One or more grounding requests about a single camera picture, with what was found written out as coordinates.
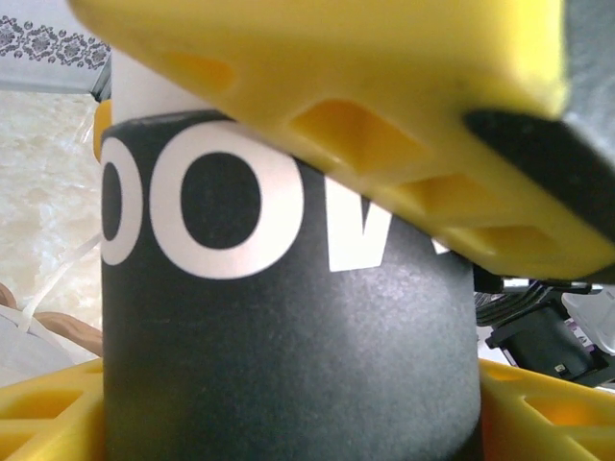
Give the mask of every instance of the black plastic part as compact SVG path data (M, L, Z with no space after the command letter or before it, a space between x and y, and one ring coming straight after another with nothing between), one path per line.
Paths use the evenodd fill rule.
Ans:
M615 242L613 24L611 0L566 2L571 99L561 120L483 108L465 114L464 122L472 133ZM586 279L615 283L615 267L587 274Z
M474 265L474 291L496 295L504 291L504 280L500 276Z
M97 103L111 98L111 56L103 66L90 94Z
M594 368L572 379L576 384L596 387L615 379L615 357L598 349L592 352Z
M393 217L379 267L331 272L324 177L299 161L303 224L267 269L202 279L160 249L149 202L160 151L225 119L184 113L105 132L131 152L144 197L132 252L103 264L107 459L481 459L468 261L436 255L428 236ZM251 213L225 206L238 203L238 178L218 178L226 195L205 181L200 201L185 195L184 220L215 206L225 226L253 226ZM114 194L106 184L103 202ZM128 212L116 202L103 206L104 222ZM209 230L213 245L219 232Z
M589 295L600 285L592 285L586 282L568 281L543 281L543 285L549 286L556 293L573 293L575 295Z
M517 365L543 375L573 380L594 368L594 360L547 303L496 328L487 346L507 350Z

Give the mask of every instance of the white object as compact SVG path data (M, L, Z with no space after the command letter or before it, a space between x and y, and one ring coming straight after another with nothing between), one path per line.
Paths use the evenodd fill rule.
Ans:
M505 293L525 293L528 289L528 279L504 279Z
M186 110L212 109L197 96L172 84L125 54L113 49L111 68L113 124Z
M33 320L19 331L21 312L0 305L0 387L53 373L75 364L53 333Z
M431 244L433 244L433 249L435 250L435 253L437 255L443 255L445 253L448 253L450 250L445 247L444 245L442 245L440 242L438 242L435 238L433 238L431 240Z
M391 213L370 203L363 224L361 196L331 178L325 178L325 197L331 272L379 267Z
M81 245L77 250L68 255L68 257L62 262L60 267L51 276L51 278L47 280L47 283L44 284L42 289L32 298L28 305L26 305L25 309L21 311L21 320L19 321L20 331L28 331L28 328L32 323L37 307L43 300L43 298L47 296L47 293L49 293L54 286L56 286L56 283L58 283L58 280L62 278L65 272L70 269L82 257L87 255L96 245L98 245L100 243L100 240L101 234L97 233L86 243Z
M615 286L605 286L597 295L566 293L562 302L589 340L615 355Z

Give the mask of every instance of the black wire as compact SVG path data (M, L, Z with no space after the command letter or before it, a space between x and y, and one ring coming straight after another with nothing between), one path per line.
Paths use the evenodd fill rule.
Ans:
M476 309L481 307L484 304L491 303L495 301L495 297L499 297L498 299L505 298L507 295L492 295L491 293L475 293L474 294L474 306Z
M533 282L522 295L508 295L477 307L477 325L489 327L514 320L532 310L552 290L540 282Z
M541 287L540 283L535 281L535 282L533 282L529 286L528 291L526 291L523 294L520 294L520 295L506 295L506 296L504 296L502 298L499 298L499 299L497 299L495 301L492 301L490 303L484 303L482 305L479 305L479 306L477 306L477 315L509 307L509 306L511 306L511 305L513 305L515 303L518 303L519 301L522 301L523 299L527 299L529 296L531 296L540 287Z

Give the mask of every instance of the floor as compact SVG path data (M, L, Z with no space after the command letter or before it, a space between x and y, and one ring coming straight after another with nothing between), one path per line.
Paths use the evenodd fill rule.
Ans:
M0 281L23 307L67 252L100 230L100 169L89 95L0 91ZM102 326L100 250L73 266L39 310Z

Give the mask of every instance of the patterned border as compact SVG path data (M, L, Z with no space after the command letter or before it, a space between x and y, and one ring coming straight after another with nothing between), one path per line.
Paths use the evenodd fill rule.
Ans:
M34 27L31 21L23 25L14 17L0 18L0 57L12 54L30 61L47 61L60 65L73 65L96 70L111 54L109 45L93 36L69 34L64 29L54 31L53 27Z

